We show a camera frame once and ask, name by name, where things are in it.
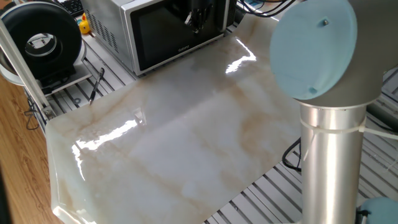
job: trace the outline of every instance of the microwave window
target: microwave window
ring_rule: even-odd
[[[139,19],[146,61],[156,60],[162,52],[178,51],[196,38],[191,29],[166,8]]]
[[[222,34],[215,24],[215,10],[198,34],[184,23],[188,13],[186,0],[163,0],[131,13],[141,70]]]

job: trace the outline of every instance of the gray metal slats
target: gray metal slats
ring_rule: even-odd
[[[302,184],[302,176],[300,173],[298,173],[296,170],[292,170],[287,168],[285,165],[283,165],[282,162],[279,162],[276,165],[276,168],[278,168],[281,172],[283,172],[285,175],[286,174],[290,174],[291,176],[294,177],[294,179],[291,179],[293,182],[296,183],[297,186],[299,186],[301,188],[301,184]]]
[[[68,105],[68,107],[71,110],[75,110],[77,109],[77,107],[75,106],[75,104],[72,102],[72,98],[69,97],[68,93],[66,92],[67,89],[64,89],[62,91],[58,92],[58,97],[61,97],[62,99],[58,98],[58,100],[60,102],[62,102],[62,100]]]
[[[260,199],[254,195],[254,193],[245,189],[241,195],[256,209],[256,211],[269,223],[280,223],[280,220],[274,215],[274,213],[264,205]]]
[[[360,174],[363,177],[366,177],[366,180],[369,181],[374,188],[382,192],[382,196],[398,199],[398,192],[388,185],[384,179],[372,172],[368,167],[361,165]]]
[[[275,185],[272,185],[266,178],[261,177],[255,184],[263,191],[267,192],[268,197],[275,202],[286,214],[286,217],[290,222],[297,222],[301,218],[301,212],[292,203],[290,197],[286,194],[282,194]]]
[[[93,92],[94,87],[87,80],[84,80],[84,81],[78,83],[77,87],[79,88],[80,91],[82,91],[84,93],[84,96],[85,97],[87,96],[87,98],[90,100],[90,95],[91,95],[91,92]],[[98,93],[98,91],[97,91],[97,93],[94,97],[94,100],[101,98],[101,95],[103,95],[102,92]]]
[[[387,166],[384,164],[381,164],[380,162],[376,162],[373,160],[369,154],[366,153],[366,151],[362,152],[362,158],[361,161],[364,166],[368,166],[369,169],[371,169],[373,172],[375,172],[377,175],[380,176],[380,178],[383,178],[386,182],[388,182],[390,185],[392,185],[393,188],[395,188],[396,191],[398,191],[398,175],[392,172],[390,169],[387,170]]]
[[[206,222],[206,224],[218,224],[218,222],[213,217],[207,219]]]
[[[393,158],[393,159],[396,158],[397,151],[385,139],[381,139],[379,136],[375,136],[370,133],[364,133],[364,138],[366,138],[373,144],[377,144],[377,147],[383,149],[384,153],[389,155],[391,158]]]
[[[90,49],[87,51],[86,54],[86,58],[88,60],[88,62],[96,69],[95,72],[93,72],[93,75],[95,75],[95,77],[98,77],[98,72],[101,68],[105,69],[104,72],[104,79],[106,83],[109,83],[109,87],[110,89],[114,90],[118,90],[120,88],[122,88],[124,85],[116,78],[115,74],[113,74],[110,70],[108,70],[108,68],[106,68],[103,64],[103,62],[101,61],[100,58],[98,58],[96,56],[96,54]]]
[[[373,151],[366,146],[363,147],[362,154],[366,155],[368,158],[373,160],[373,162],[379,164],[383,169],[386,170],[385,172],[391,173],[392,175],[398,178],[398,169],[397,165],[395,166],[393,165],[394,161],[388,163],[385,159],[373,153]]]
[[[223,217],[221,217],[221,215],[216,212],[214,215],[212,215],[212,217],[216,220],[216,222],[218,224],[230,224],[230,222],[228,221],[228,223],[223,219]]]
[[[95,83],[96,82],[96,78],[98,78],[98,73],[99,71],[91,64],[90,61],[88,61],[87,59],[84,61],[85,65],[88,67],[88,70],[92,73],[92,74],[97,74],[95,75],[95,77],[91,77],[90,80]],[[111,84],[109,84],[108,81],[106,81],[106,79],[102,79],[101,82],[99,83],[100,86],[102,86],[104,88],[104,90],[107,93],[111,93],[113,92],[115,89],[111,86]]]
[[[94,78],[94,77],[90,77],[90,78],[88,78],[87,79],[87,81],[90,83],[90,85],[94,88],[94,85],[95,85],[95,83],[96,83],[96,79]],[[104,96],[104,95],[107,95],[109,92],[104,88],[104,83],[102,82],[102,81],[100,81],[99,82],[99,85],[98,85],[98,91],[102,94],[101,95],[101,97],[102,96]]]
[[[237,212],[237,209],[231,205],[231,203],[227,203],[220,209],[220,211],[229,220],[229,222],[231,222],[231,224],[249,223],[247,218],[245,219],[242,217],[241,214]]]
[[[237,197],[232,199],[235,205],[247,216],[247,218],[253,224],[263,224],[269,223],[265,217],[259,213],[256,208],[250,204],[248,200],[243,196],[243,194],[239,194]]]
[[[66,91],[70,93],[70,100],[75,104],[75,100],[80,100],[80,103],[77,104],[79,107],[86,105],[88,103],[87,98],[83,95],[83,93],[77,87],[77,84],[66,88]]]
[[[302,213],[302,198],[301,198],[301,191],[298,191],[294,188],[294,186],[289,183],[284,178],[280,178],[280,174],[276,172],[274,169],[271,169],[266,174],[264,174],[265,178],[269,178],[268,182],[270,182],[275,188],[278,188],[281,193],[286,194],[285,197],[288,197],[288,200],[291,201],[290,203],[300,212]]]
[[[48,97],[47,100],[49,101],[51,108],[54,110],[55,115],[60,116],[65,113],[53,97]]]
[[[300,176],[298,179],[291,172],[289,172],[283,164],[280,162],[273,168],[281,177],[283,177],[286,181],[288,181],[300,194],[302,193],[302,183],[301,183],[301,175],[295,171],[297,175]]]
[[[369,153],[371,153],[374,157],[384,159],[390,165],[394,163],[395,159],[392,156],[381,150],[368,139],[364,139],[363,144],[365,146],[365,150],[369,150]]]
[[[272,214],[281,222],[281,223],[288,223],[292,222],[293,220],[289,218],[289,216],[281,209],[281,207],[276,204],[270,197],[270,192],[264,192],[260,189],[256,184],[252,184],[248,187],[248,189],[264,204]]]
[[[86,36],[84,40],[90,48],[95,49],[95,53],[104,62],[104,66],[123,82],[124,85],[130,84],[137,79],[134,75],[126,72],[121,64],[96,39]]]

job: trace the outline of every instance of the white marble surface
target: white marble surface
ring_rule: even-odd
[[[46,127],[52,209],[65,223],[199,224],[276,165],[299,105],[269,66],[272,19]]]

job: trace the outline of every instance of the black cable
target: black cable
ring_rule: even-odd
[[[249,11],[248,14],[252,14],[252,15],[257,16],[257,15],[264,15],[264,14],[267,14],[267,13],[270,13],[270,12],[275,11],[277,8],[279,8],[281,5],[283,5],[287,0],[281,1],[280,4],[278,4],[275,8],[273,8],[273,9],[271,9],[271,10],[268,10],[268,11],[265,11],[265,12],[256,12],[256,11],[254,11],[253,9],[251,9],[251,8],[249,7],[249,5],[248,5],[244,0],[239,0],[239,1],[240,1],[241,4],[243,5],[243,7],[245,7],[245,8]]]
[[[293,150],[294,147],[296,147],[298,144],[300,145],[300,146],[299,146],[299,149],[300,149],[300,156],[299,156],[298,164],[297,164],[297,166],[295,167],[295,166],[290,165],[290,164],[287,162],[286,157],[287,157],[287,155],[291,152],[291,150]],[[283,163],[286,167],[288,167],[288,168],[290,168],[290,169],[297,170],[297,171],[301,172],[301,168],[299,168],[300,160],[301,160],[301,138],[299,138],[297,141],[295,141],[295,142],[284,152],[284,155],[282,156],[282,163]]]
[[[33,131],[33,130],[36,130],[37,128],[39,128],[39,125],[37,125],[37,127],[34,127],[34,128],[30,128],[30,127],[29,127],[30,121],[31,121],[32,117],[34,116],[34,113],[37,112],[37,110],[35,110],[35,108],[34,108],[35,103],[34,103],[34,101],[32,100],[32,97],[31,97],[31,96],[29,96],[29,97],[27,98],[27,103],[28,103],[28,105],[29,105],[29,110],[27,110],[27,111],[24,112],[24,115],[27,116],[27,117],[29,117],[29,119],[28,119],[27,122],[26,122],[26,129],[28,129],[29,131]]]
[[[296,168],[300,169],[300,171],[301,171],[301,168],[299,168],[300,161],[301,161],[301,138],[300,138],[300,144],[298,144],[298,151],[300,152],[300,154],[298,154],[298,163],[297,163]]]
[[[265,3],[266,3],[266,2],[265,2],[265,1],[263,1],[263,2],[262,2],[262,4],[261,4],[261,6],[260,6],[260,7],[258,7],[256,10],[259,10],[259,9],[261,9],[261,8],[262,8],[262,7],[265,5]]]
[[[277,12],[275,12],[275,13],[273,13],[273,14],[268,14],[268,15],[266,15],[266,14],[275,11],[276,9],[278,9],[279,7],[281,7],[281,5],[283,5],[285,2],[287,2],[287,0],[283,0],[278,6],[276,6],[275,8],[273,8],[273,9],[271,9],[271,10],[269,10],[269,11],[265,11],[265,12],[256,12],[256,11],[253,11],[253,10],[248,6],[248,4],[247,4],[246,2],[244,2],[244,0],[240,0],[240,2],[241,2],[241,4],[249,11],[249,12],[248,12],[249,14],[252,14],[252,15],[255,15],[255,16],[258,16],[258,17],[262,17],[262,18],[269,18],[269,17],[272,17],[272,16],[276,16],[276,15],[278,15],[279,13],[281,13],[282,11],[284,11],[285,9],[287,9],[291,4],[293,4],[293,3],[295,2],[295,0],[291,0],[291,1],[290,1],[289,3],[287,3],[284,7],[282,7],[282,9],[280,9],[279,11],[277,11]]]

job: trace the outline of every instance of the microwave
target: microwave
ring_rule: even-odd
[[[81,0],[90,29],[131,73],[159,65],[223,36],[236,0]]]

